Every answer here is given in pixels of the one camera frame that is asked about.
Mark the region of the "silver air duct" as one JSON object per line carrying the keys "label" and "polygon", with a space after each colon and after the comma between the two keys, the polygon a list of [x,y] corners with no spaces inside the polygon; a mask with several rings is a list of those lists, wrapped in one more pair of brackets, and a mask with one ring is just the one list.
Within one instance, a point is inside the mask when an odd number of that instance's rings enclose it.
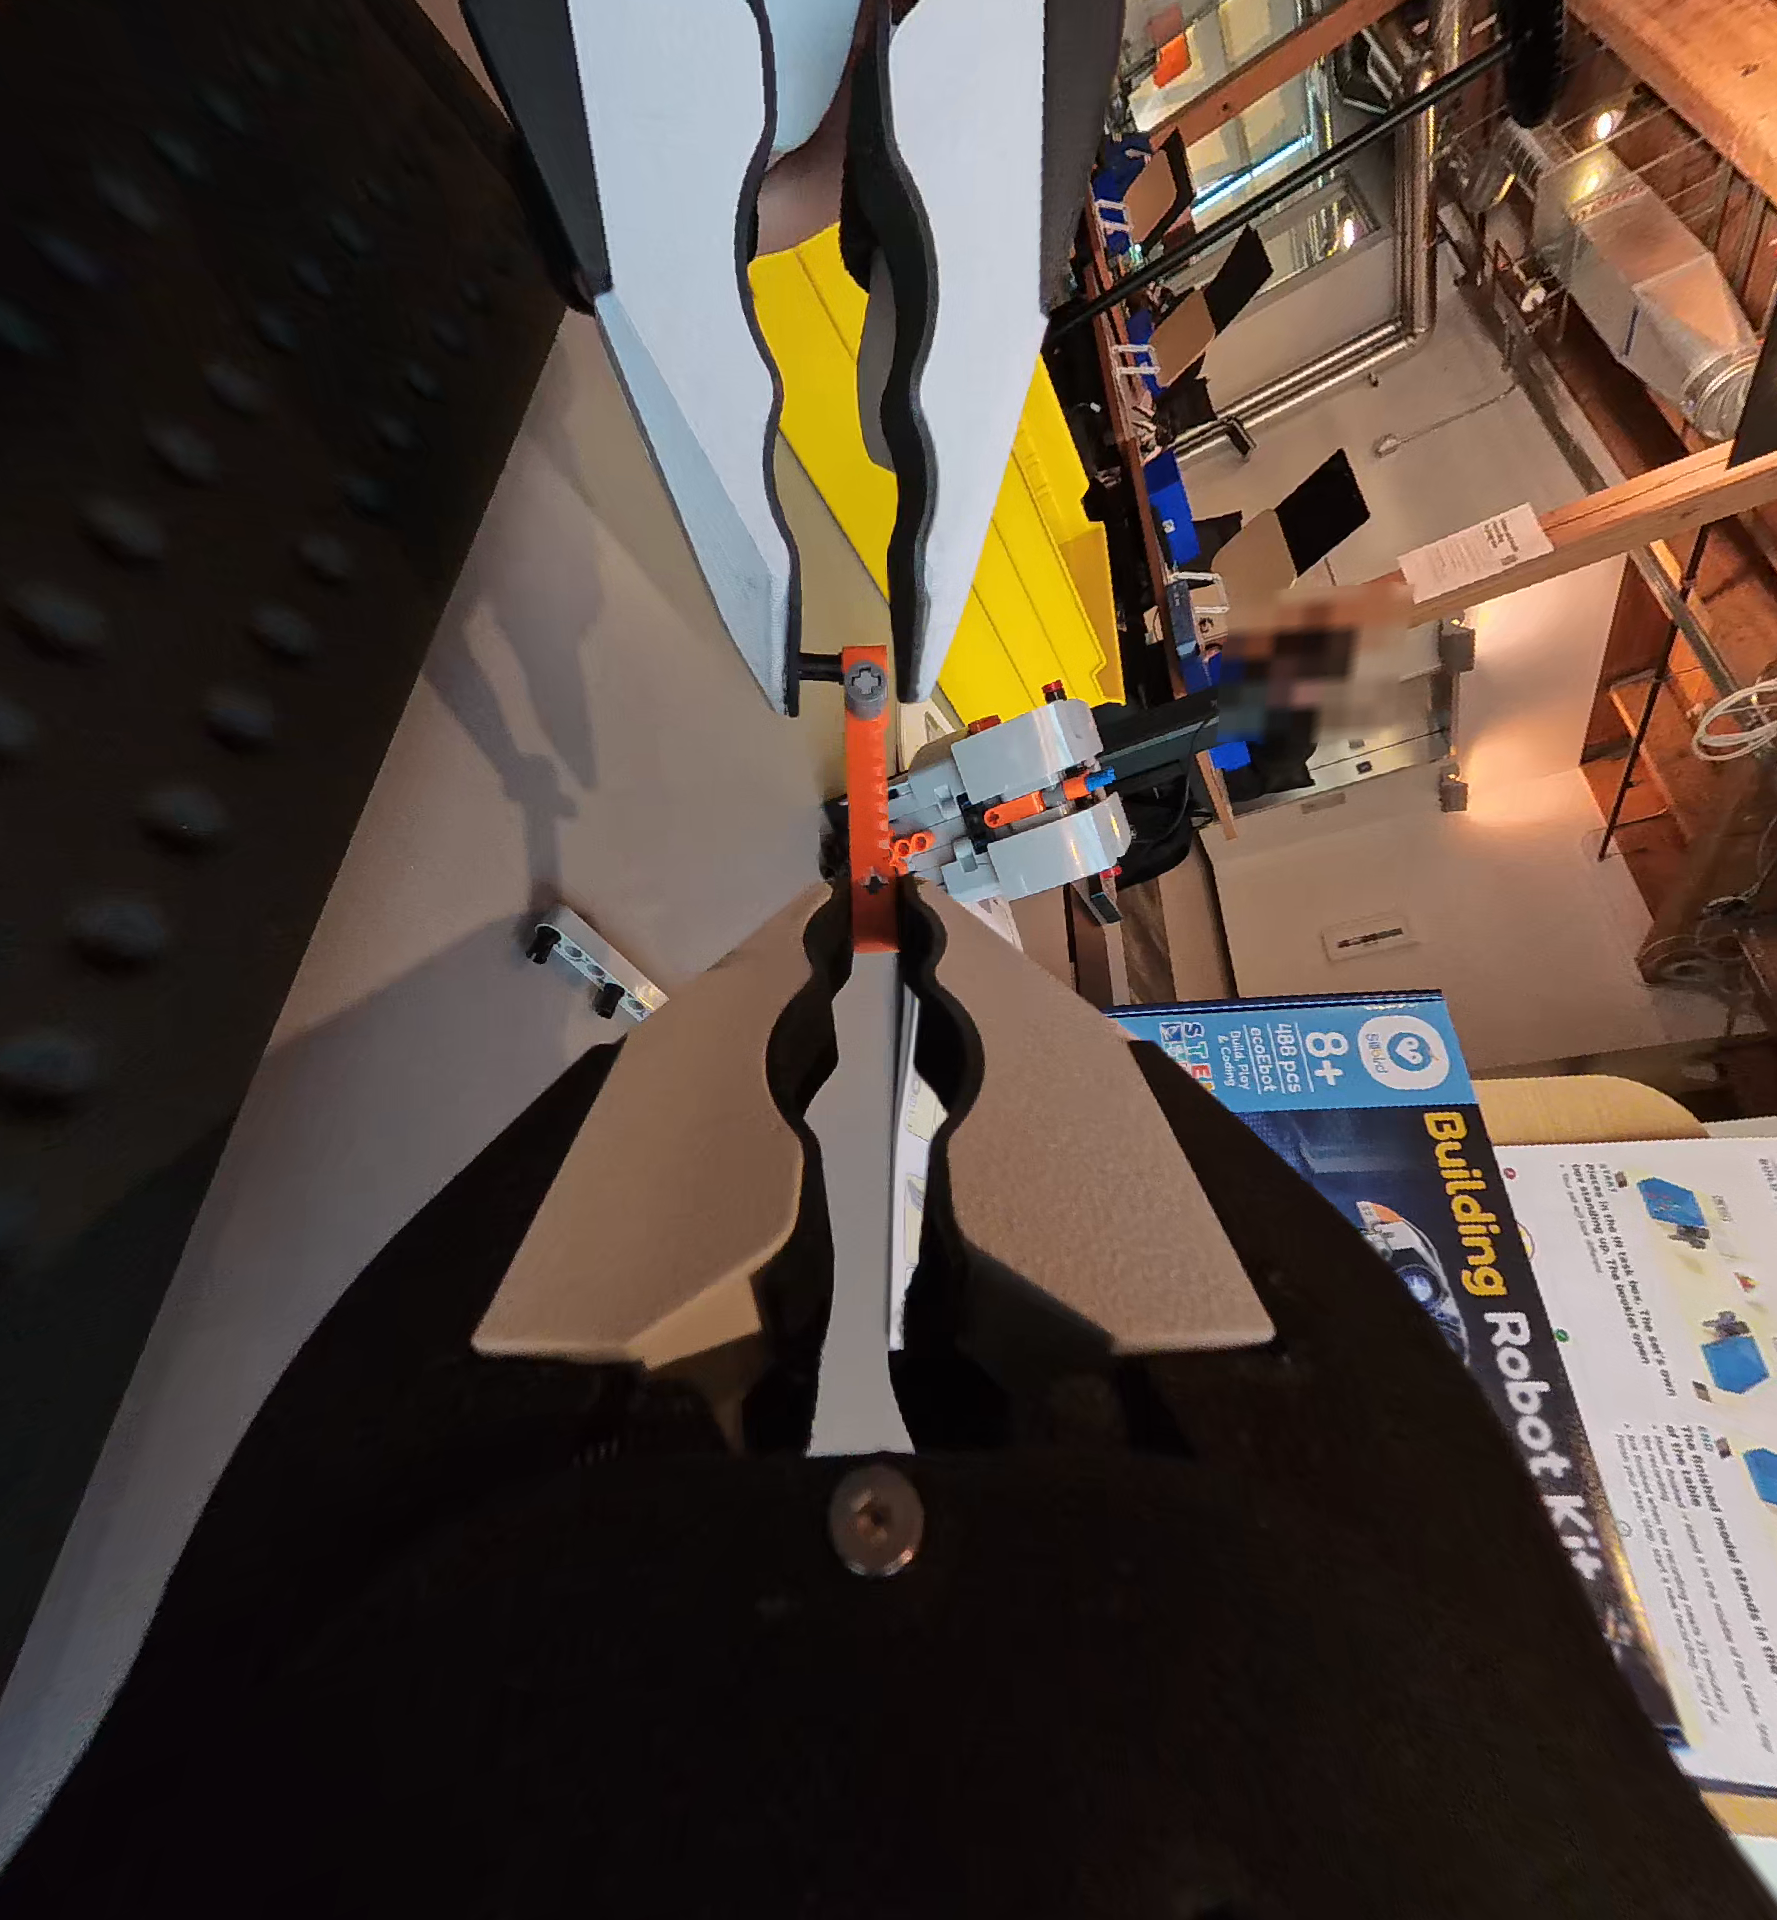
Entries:
{"label": "silver air duct", "polygon": [[1612,148],[1572,150],[1555,127],[1498,133],[1530,194],[1530,252],[1595,325],[1601,346],[1693,419],[1732,439],[1760,337],[1718,252]]}

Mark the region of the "blue storage bin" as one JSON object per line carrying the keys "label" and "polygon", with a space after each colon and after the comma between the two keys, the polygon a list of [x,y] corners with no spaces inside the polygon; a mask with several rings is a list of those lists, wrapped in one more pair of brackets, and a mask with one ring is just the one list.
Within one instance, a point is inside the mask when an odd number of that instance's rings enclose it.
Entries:
{"label": "blue storage bin", "polygon": [[1158,527],[1163,544],[1163,565],[1184,568],[1203,562],[1203,533],[1193,533],[1193,510],[1189,510],[1189,492],[1180,475],[1180,459],[1163,447],[1144,463],[1144,492],[1145,492],[1145,518]]}

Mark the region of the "orange toy beam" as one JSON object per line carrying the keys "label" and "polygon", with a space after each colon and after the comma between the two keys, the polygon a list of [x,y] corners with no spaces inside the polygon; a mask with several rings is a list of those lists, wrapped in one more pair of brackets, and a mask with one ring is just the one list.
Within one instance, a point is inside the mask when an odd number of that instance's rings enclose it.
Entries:
{"label": "orange toy beam", "polygon": [[891,836],[891,747],[896,747],[896,664],[885,645],[795,650],[795,682],[835,682],[849,664],[880,664],[891,672],[891,704],[880,719],[846,716],[846,906],[849,906],[849,951],[896,956],[897,951],[897,864]]}

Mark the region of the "black monitor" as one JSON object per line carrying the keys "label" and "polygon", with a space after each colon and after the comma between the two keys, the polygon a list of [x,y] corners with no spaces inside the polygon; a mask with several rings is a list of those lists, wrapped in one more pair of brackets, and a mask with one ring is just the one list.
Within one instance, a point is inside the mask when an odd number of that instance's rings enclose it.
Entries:
{"label": "black monitor", "polygon": [[1111,877],[1078,880],[1092,923],[1118,923],[1118,890],[1170,877],[1207,825],[1233,825],[1218,693],[1184,693],[1152,708],[1097,704],[1097,763],[1124,811],[1133,849]]}

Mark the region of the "yellow plastic bin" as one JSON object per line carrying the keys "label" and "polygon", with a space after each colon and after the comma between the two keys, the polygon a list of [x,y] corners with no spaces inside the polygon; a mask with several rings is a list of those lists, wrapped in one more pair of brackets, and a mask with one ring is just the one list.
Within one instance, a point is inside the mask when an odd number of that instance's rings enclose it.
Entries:
{"label": "yellow plastic bin", "polygon": [[[896,475],[868,459],[857,346],[868,298],[823,228],[747,270],[757,334],[780,366],[780,439],[823,496],[871,585],[891,585]],[[1111,537],[1090,518],[1090,467],[1063,397],[1033,366],[1020,437],[956,621],[943,702],[956,719],[1013,719],[1063,682],[1070,702],[1118,702]]]}

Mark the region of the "blue robot kit box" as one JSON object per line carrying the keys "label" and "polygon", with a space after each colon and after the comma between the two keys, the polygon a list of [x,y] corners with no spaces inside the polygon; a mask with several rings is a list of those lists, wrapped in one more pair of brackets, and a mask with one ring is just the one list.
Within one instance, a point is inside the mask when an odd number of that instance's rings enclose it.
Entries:
{"label": "blue robot kit box", "polygon": [[1387,1264],[1503,1422],[1646,1721],[1672,1757],[1706,1747],[1713,1721],[1625,1556],[1635,1532],[1612,1514],[1446,1000],[1277,994],[1111,1018],[1237,1111]]}

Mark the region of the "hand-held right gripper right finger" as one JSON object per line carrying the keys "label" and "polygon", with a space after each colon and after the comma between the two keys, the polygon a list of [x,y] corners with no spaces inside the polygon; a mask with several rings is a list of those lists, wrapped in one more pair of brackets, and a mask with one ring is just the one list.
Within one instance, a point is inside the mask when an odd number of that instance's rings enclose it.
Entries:
{"label": "hand-held right gripper right finger", "polygon": [[896,1353],[916,1450],[1189,1450],[1158,1359],[1277,1322],[1144,1057],[943,890],[897,937],[943,1099]]}

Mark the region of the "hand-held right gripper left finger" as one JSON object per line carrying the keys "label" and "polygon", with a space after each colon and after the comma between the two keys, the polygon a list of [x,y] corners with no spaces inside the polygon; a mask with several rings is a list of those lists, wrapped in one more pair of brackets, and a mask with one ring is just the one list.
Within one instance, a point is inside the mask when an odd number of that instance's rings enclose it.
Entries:
{"label": "hand-held right gripper left finger", "polygon": [[835,1306],[823,1149],[846,897],[813,880],[608,1058],[467,1344],[694,1372],[731,1349],[747,1449],[803,1450]]}

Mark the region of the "grey desk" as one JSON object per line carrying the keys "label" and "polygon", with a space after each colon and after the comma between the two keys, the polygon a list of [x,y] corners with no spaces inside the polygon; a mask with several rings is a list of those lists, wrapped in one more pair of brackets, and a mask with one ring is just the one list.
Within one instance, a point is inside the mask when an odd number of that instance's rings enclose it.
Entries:
{"label": "grey desk", "polygon": [[521,956],[565,897],[680,990],[821,877],[838,716],[719,634],[628,404],[565,319],[171,1283],[99,1387],[0,1678],[0,1869],[99,1734],[287,1359],[605,1021]]}

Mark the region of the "white beam with black pins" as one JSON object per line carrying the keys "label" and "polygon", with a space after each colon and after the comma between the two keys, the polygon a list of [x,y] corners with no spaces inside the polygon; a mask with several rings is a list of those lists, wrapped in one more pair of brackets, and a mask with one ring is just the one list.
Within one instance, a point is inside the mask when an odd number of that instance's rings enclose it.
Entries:
{"label": "white beam with black pins", "polygon": [[605,1021],[648,1021],[670,1004],[670,994],[565,906],[541,917],[526,962],[578,982]]}

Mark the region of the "black display panel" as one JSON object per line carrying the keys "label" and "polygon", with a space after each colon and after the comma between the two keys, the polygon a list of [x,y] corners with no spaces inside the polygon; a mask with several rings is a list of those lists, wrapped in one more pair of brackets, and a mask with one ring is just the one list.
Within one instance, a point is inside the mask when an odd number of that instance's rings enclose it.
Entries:
{"label": "black display panel", "polygon": [[1300,492],[1277,501],[1277,527],[1289,544],[1289,578],[1304,583],[1320,568],[1348,537],[1368,527],[1368,496],[1348,447],[1335,447]]}

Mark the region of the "grey orange robot sub-assembly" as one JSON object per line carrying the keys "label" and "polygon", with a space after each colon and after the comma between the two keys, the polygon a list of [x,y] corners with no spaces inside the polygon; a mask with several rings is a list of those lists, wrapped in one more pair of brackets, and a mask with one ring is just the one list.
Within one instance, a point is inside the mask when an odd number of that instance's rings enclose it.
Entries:
{"label": "grey orange robot sub-assembly", "polygon": [[908,767],[891,767],[897,890],[1020,906],[1111,877],[1133,849],[1111,783],[1081,702],[935,735]]}

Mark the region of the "white wall notice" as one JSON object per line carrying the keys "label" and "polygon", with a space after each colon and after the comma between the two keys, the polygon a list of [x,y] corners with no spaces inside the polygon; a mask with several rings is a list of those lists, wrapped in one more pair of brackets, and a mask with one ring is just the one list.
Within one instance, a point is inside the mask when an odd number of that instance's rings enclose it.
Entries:
{"label": "white wall notice", "polygon": [[1446,537],[1434,537],[1420,549],[1401,556],[1401,578],[1411,603],[1440,603],[1440,596],[1459,596],[1482,583],[1498,583],[1530,562],[1543,562],[1553,537],[1532,518],[1532,506],[1514,506],[1498,518],[1482,518],[1478,527],[1459,527]]}

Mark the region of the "black studded mat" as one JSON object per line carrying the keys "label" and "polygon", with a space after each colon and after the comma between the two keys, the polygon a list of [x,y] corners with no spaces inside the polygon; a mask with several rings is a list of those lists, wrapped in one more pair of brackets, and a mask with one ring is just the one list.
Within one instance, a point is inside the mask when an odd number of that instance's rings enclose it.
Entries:
{"label": "black studded mat", "polygon": [[561,319],[427,7],[0,7],[0,1700]]}

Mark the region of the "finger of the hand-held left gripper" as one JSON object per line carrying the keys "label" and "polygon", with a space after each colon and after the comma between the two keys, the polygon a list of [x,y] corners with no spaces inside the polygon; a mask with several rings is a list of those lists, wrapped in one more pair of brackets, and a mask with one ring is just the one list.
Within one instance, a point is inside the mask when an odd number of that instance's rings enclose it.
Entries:
{"label": "finger of the hand-held left gripper", "polygon": [[935,693],[1103,139],[1118,0],[859,7],[838,259],[859,447],[896,475],[891,623]]}
{"label": "finger of the hand-held left gripper", "polygon": [[778,496],[780,370],[755,325],[778,38],[743,0],[571,7],[608,280],[592,319],[726,641],[795,716],[803,565]]}

